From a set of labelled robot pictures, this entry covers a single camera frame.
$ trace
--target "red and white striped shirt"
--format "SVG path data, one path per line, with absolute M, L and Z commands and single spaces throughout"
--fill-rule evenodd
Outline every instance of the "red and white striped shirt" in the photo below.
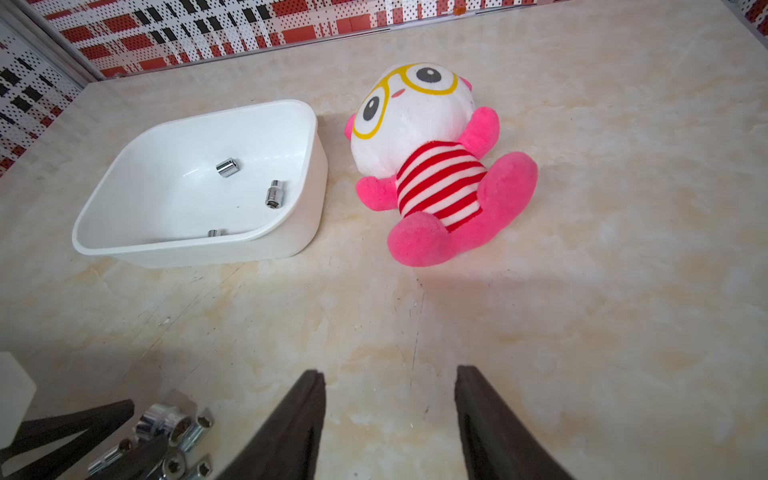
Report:
M 426 212 L 449 232 L 480 214 L 477 190 L 487 170 L 464 146 L 431 141 L 416 149 L 395 177 L 401 215 Z

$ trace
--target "pink arm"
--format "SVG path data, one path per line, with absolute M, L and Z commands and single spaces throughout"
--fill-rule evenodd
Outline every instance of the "pink arm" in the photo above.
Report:
M 458 138 L 458 142 L 480 160 L 496 145 L 500 130 L 496 111 L 493 108 L 480 107 L 472 114 L 472 119 Z
M 376 177 L 363 177 L 357 182 L 357 196 L 366 207 L 380 212 L 397 208 L 397 188 L 395 178 L 378 179 Z
M 352 140 L 352 132 L 355 128 L 355 114 L 352 114 L 352 117 L 349 117 L 349 120 L 346 121 L 346 125 L 344 126 L 344 136 L 347 140 Z

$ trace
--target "white container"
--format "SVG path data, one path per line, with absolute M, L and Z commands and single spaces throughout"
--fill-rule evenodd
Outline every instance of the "white container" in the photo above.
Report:
M 228 158 L 240 170 L 224 178 L 216 166 Z M 317 232 L 327 175 L 317 118 L 302 101 L 171 121 L 120 152 L 74 222 L 72 244 L 148 268 L 290 257 Z M 278 209 L 264 203 L 272 180 L 283 182 Z

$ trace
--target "pink ear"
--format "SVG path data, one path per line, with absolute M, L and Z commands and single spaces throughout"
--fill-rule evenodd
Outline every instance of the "pink ear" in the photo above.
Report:
M 346 127 L 344 127 L 344 135 L 346 135 L 347 140 L 352 140 L 352 130 L 355 127 L 355 114 L 352 114 L 352 117 L 349 117 L 349 120 L 346 121 Z

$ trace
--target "cartoon eye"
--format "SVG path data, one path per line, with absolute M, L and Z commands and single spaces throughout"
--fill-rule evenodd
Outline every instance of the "cartoon eye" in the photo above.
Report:
M 453 85 L 453 72 L 434 64 L 414 65 L 406 72 L 408 79 L 425 90 L 444 91 Z
M 440 72 L 431 67 L 420 68 L 416 71 L 416 78 L 430 84 L 439 82 L 442 79 Z
M 366 108 L 362 111 L 362 119 L 365 121 L 373 119 L 377 111 L 379 111 L 379 97 L 371 97 Z
M 378 87 L 360 106 L 355 117 L 355 130 L 367 135 L 373 132 L 384 112 L 384 88 Z

